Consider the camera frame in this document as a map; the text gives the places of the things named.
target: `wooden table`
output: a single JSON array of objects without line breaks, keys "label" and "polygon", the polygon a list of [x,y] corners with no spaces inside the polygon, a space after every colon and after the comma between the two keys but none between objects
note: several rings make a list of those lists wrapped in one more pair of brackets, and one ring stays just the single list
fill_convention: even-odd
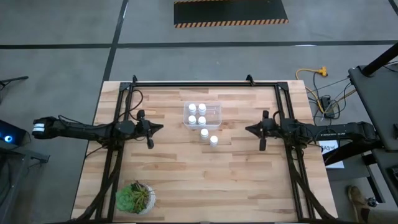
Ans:
[{"label": "wooden table", "polygon": [[[288,82],[295,117],[312,123],[303,81]],[[119,83],[104,82],[95,124],[112,122]],[[145,141],[126,142],[119,189],[138,180],[155,189],[157,202],[147,215],[115,209],[114,222],[297,221],[283,140],[269,138],[266,151],[260,152],[258,138],[244,129],[258,123],[263,110],[269,110],[270,114],[277,110],[273,88],[138,89],[144,94],[138,109],[144,109],[147,119],[164,124],[164,128],[155,133],[155,148],[151,150]],[[134,94],[132,107],[139,100],[140,95]],[[202,141],[199,130],[188,130],[184,126],[185,101],[221,102],[223,122],[219,130],[210,131],[210,135],[218,136],[216,147]],[[88,153],[99,146],[90,142]],[[105,157],[104,149],[86,159],[73,218],[79,216],[98,193]],[[337,217],[319,148],[306,148],[304,159],[311,190],[328,212]],[[305,205],[303,193],[300,195]],[[108,211],[107,204],[108,198],[104,214]]]}]

